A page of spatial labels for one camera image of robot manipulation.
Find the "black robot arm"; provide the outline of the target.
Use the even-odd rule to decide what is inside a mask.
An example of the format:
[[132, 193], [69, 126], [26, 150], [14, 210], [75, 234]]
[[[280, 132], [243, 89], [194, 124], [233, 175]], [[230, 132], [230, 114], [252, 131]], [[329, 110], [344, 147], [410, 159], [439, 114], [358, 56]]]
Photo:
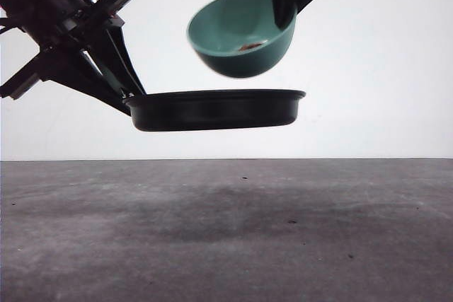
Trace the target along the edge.
[[1, 32], [17, 28], [39, 52], [1, 85], [20, 98], [38, 81], [54, 81], [130, 114], [124, 101], [144, 95], [122, 34], [118, 11], [130, 0], [1, 0]]

